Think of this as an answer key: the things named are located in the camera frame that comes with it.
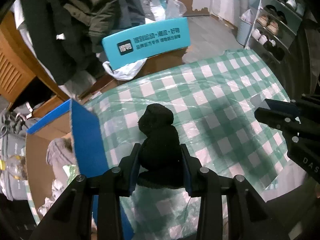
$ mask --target green and white checkered tablecloth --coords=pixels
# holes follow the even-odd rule
[[[253,50],[224,55],[155,73],[105,92],[87,104],[98,115],[109,166],[142,143],[138,120],[147,105],[174,113],[180,143],[219,175],[243,174],[261,192],[286,165],[287,147],[278,130],[254,118],[250,98],[288,101],[277,78]],[[177,239],[196,231],[200,199],[184,189],[136,187],[122,205],[134,239]]]

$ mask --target light blue trash can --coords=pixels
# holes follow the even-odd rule
[[[240,17],[240,25],[238,27],[238,34],[236,40],[241,44],[245,45],[251,30],[252,24],[245,22]]]

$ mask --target blue cardboard box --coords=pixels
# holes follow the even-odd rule
[[[55,179],[52,166],[46,163],[49,143],[55,138],[71,136],[81,174],[87,177],[102,175],[109,169],[98,117],[70,99],[48,113],[27,130],[26,166],[28,183],[36,210],[52,195]],[[93,218],[97,222],[98,196],[93,201]],[[133,237],[133,230],[121,208],[124,239]]]
[[[136,26],[102,39],[113,70],[157,54],[190,46],[187,18]]]

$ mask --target black logo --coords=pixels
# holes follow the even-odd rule
[[[132,44],[130,40],[122,41],[117,44],[120,55],[125,55],[133,52]]]

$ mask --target dark coat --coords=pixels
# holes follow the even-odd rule
[[[64,8],[89,27],[93,52],[102,52],[101,40],[114,30],[144,24],[140,0],[64,0]]]
[[[78,70],[101,66],[92,52],[88,27],[71,17],[61,0],[21,2],[36,55],[58,85],[63,85]],[[59,34],[64,34],[65,40],[57,40]]]

